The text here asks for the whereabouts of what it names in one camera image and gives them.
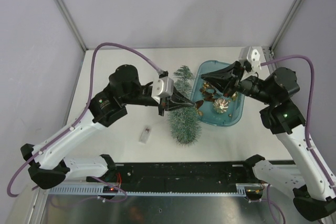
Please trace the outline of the small frosted christmas tree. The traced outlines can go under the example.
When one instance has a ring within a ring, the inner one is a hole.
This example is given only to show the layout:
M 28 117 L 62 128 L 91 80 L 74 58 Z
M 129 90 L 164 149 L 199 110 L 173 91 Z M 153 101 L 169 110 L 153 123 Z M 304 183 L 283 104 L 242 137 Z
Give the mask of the small frosted christmas tree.
M 174 72 L 174 85 L 183 96 L 190 99 L 192 93 L 192 82 L 194 75 L 188 66 L 181 66 Z M 188 108 L 181 108 L 169 112 L 168 122 L 170 125 L 171 137 L 179 145 L 190 146 L 197 142 L 201 135 L 202 128 L 198 119 L 198 112 L 193 105 Z

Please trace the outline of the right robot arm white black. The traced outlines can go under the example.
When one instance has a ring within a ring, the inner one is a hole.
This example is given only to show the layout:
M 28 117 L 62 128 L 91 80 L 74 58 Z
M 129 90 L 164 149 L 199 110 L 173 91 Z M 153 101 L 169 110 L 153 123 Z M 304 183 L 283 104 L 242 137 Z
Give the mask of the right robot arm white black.
M 296 73 L 280 67 L 265 80 L 245 77 L 246 68 L 238 61 L 205 73 L 201 78 L 225 97 L 235 92 L 253 98 L 266 107 L 260 113 L 262 124 L 282 143 L 292 157 L 300 178 L 274 166 L 260 155 L 245 160 L 243 179 L 249 183 L 262 180 L 288 196 L 296 210 L 308 221 L 317 221 L 335 212 L 335 177 L 327 168 L 307 133 L 308 121 L 292 102 L 300 87 Z

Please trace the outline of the clear plastic packet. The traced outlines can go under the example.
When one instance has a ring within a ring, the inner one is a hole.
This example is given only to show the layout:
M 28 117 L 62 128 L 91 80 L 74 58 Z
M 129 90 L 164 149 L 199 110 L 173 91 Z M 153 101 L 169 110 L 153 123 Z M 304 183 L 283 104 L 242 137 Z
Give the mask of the clear plastic packet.
M 140 143 L 143 143 L 143 144 L 146 144 L 149 140 L 149 137 L 150 137 L 150 134 L 151 134 L 151 127 L 150 126 L 146 126 L 142 133 L 141 133 L 141 136 L 139 138 L 139 142 Z

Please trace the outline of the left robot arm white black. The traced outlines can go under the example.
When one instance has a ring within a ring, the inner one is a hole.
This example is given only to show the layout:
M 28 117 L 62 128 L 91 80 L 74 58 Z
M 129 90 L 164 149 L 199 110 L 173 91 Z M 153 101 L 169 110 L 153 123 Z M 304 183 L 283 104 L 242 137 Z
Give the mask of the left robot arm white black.
M 69 158 L 67 155 L 95 132 L 125 116 L 128 104 L 157 107 L 159 115 L 194 107 L 194 103 L 176 89 L 167 73 L 143 86 L 135 66 L 119 66 L 109 76 L 109 84 L 89 101 L 73 123 L 38 145 L 21 147 L 24 160 L 29 162 L 32 181 L 42 189 L 51 189 L 67 179 L 112 181 L 117 168 L 110 155 L 101 154 L 95 158 Z

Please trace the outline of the blue plastic tub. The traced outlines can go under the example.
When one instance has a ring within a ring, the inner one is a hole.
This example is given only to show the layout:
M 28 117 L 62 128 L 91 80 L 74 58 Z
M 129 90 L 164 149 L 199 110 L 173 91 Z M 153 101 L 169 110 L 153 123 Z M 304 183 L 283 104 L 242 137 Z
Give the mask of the blue plastic tub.
M 195 77 L 191 100 L 197 104 L 199 120 L 214 126 L 229 127 L 236 124 L 242 116 L 245 96 L 234 93 L 225 97 L 213 85 L 201 78 L 202 74 L 221 70 L 229 64 L 215 60 L 202 63 Z

